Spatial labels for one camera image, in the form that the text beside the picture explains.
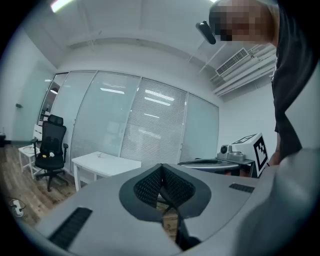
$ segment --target white wall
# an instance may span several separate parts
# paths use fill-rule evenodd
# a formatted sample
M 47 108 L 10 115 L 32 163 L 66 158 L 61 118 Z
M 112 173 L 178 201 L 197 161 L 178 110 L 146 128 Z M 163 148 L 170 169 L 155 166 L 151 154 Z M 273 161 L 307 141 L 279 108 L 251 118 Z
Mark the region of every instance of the white wall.
M 262 133 L 268 156 L 277 145 L 274 97 L 271 84 L 248 92 L 220 107 L 219 138 L 221 145 L 231 144 L 246 135 Z
M 58 68 L 72 70 L 105 70 L 143 76 L 183 89 L 217 106 L 223 101 L 212 93 L 209 75 L 198 74 L 201 67 L 187 59 L 155 48 L 118 44 L 98 44 L 72 50 Z
M 0 67 L 0 131 L 4 127 L 6 140 L 12 140 L 16 103 L 26 86 L 26 80 L 39 62 L 53 73 L 57 71 L 25 31 L 18 29 L 3 54 Z

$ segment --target frosted glass panel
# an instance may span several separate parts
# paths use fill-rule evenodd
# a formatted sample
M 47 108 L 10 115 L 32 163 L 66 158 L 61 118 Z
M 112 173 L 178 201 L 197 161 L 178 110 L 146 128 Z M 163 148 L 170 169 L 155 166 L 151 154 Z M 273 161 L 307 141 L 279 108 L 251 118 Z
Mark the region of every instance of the frosted glass panel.
M 189 94 L 180 162 L 216 157 L 219 108 Z
M 142 79 L 125 130 L 121 157 L 176 164 L 181 147 L 187 93 L 167 84 Z
M 71 138 L 78 110 L 95 73 L 95 71 L 70 72 L 52 107 L 51 114 L 62 117 L 66 127 L 63 142 L 69 145 L 64 164 L 67 170 L 70 170 Z
M 118 156 L 140 78 L 98 72 L 81 103 L 71 158 L 96 151 Z
M 13 141 L 30 143 L 33 138 L 35 124 L 38 123 L 43 99 L 50 85 L 50 82 L 46 80 L 52 80 L 54 76 L 54 73 L 42 62 L 38 62 L 31 70 L 23 85 L 19 101 L 12 102 L 13 106 L 15 104 L 22 106 L 21 108 L 15 107 L 12 131 Z

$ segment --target white device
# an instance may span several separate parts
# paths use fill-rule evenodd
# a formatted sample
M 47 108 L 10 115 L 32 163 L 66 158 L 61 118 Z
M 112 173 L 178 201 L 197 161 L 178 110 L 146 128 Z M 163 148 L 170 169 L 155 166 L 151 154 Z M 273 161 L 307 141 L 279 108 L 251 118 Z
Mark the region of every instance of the white device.
M 255 161 L 259 177 L 268 162 L 268 154 L 262 133 L 252 134 L 230 144 L 233 152 L 241 152 L 248 160 Z
M 13 200 L 12 204 L 14 206 L 13 211 L 15 212 L 17 217 L 22 217 L 24 215 L 24 211 L 22 210 L 20 206 L 19 200 Z

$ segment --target cable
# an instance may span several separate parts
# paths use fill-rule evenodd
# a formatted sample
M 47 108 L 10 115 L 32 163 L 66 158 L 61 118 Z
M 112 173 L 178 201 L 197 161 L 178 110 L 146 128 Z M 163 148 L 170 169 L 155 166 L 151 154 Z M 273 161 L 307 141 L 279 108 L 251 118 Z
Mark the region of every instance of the cable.
M 24 204 L 24 207 L 22 207 L 21 210 L 23 210 L 23 209 L 26 208 L 26 206 L 27 206 L 27 205 L 25 204 L 25 202 L 22 201 L 21 199 L 18 199 L 18 198 L 15 198 L 15 197 L 10 197 L 10 196 L 6 196 L 6 198 L 10 198 L 11 201 L 12 201 L 12 200 L 18 200 L 18 201 L 22 202 L 22 203 Z

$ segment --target window blinds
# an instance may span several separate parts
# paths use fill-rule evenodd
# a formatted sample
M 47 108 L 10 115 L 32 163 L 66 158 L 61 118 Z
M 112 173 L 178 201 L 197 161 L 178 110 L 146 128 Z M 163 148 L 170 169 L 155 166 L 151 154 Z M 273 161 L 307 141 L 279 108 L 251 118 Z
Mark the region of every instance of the window blinds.
M 71 158 L 96 151 L 118 156 L 140 77 L 99 71 L 76 117 Z
M 189 93 L 180 162 L 215 158 L 218 129 L 218 107 Z
M 185 91 L 143 78 L 124 134 L 121 157 L 142 166 L 178 162 L 186 107 Z

